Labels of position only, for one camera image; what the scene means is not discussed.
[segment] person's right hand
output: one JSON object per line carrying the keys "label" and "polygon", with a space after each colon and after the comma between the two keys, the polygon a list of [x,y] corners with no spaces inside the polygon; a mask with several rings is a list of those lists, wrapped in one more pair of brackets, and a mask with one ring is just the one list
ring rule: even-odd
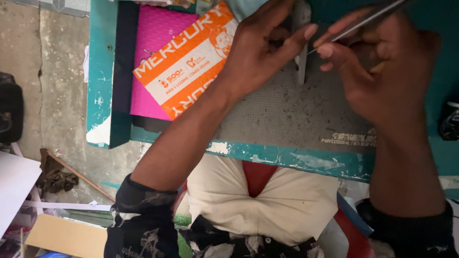
{"label": "person's right hand", "polygon": [[328,60],[321,70],[338,70],[351,108],[377,130],[395,132],[419,126],[419,122],[425,126],[424,97],[440,49],[438,34],[418,31],[402,13],[392,15],[375,31],[363,35],[364,42],[374,46],[369,57],[382,60],[370,71],[350,48],[321,44],[366,12],[368,9],[351,12],[314,43],[321,57]]}

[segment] cracked floor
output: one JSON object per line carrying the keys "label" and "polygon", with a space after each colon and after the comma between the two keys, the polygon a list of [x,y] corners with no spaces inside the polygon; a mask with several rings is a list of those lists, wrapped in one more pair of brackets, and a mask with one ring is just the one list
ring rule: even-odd
{"label": "cracked floor", "polygon": [[[129,142],[113,150],[86,144],[84,48],[89,18],[40,10],[0,0],[0,71],[22,87],[24,156],[40,160],[39,149],[60,149],[64,161],[100,188],[115,195],[117,186],[137,164],[145,144]],[[59,202],[111,204],[80,181]]]}

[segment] black t-shirt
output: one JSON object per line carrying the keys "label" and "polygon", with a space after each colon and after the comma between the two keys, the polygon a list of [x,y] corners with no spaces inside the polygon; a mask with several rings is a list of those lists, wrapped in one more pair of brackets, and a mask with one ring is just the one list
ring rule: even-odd
{"label": "black t-shirt", "polygon": [[[177,192],[157,191],[133,182],[128,175],[111,208],[114,223],[107,228],[106,258],[179,257],[177,230],[171,207]],[[453,212],[428,218],[396,218],[376,210],[369,200],[357,206],[360,216],[375,231],[370,238],[387,243],[397,258],[458,258],[454,249]],[[181,234],[196,257],[226,252],[227,257],[316,257],[314,239],[287,247],[269,236],[233,236],[217,230],[202,216]]]}

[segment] gray mat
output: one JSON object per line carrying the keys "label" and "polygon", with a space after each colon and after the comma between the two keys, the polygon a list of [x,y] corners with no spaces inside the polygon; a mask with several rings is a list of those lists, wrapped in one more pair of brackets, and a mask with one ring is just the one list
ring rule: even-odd
{"label": "gray mat", "polygon": [[305,85],[296,83],[295,64],[283,67],[261,90],[236,104],[215,139],[327,151],[374,152],[373,126],[348,105],[336,72],[319,70],[308,57]]}
{"label": "gray mat", "polygon": [[90,0],[10,0],[18,4],[35,6],[41,9],[66,13],[74,16],[89,16]]}

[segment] brown cloth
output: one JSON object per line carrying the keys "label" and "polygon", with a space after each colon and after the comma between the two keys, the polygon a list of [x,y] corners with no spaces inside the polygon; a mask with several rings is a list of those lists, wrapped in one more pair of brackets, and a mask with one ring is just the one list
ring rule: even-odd
{"label": "brown cloth", "polygon": [[40,149],[41,154],[41,175],[37,183],[40,187],[50,193],[57,193],[61,189],[70,191],[74,185],[78,185],[78,176],[72,173],[62,172],[64,167],[48,155],[48,150]]}

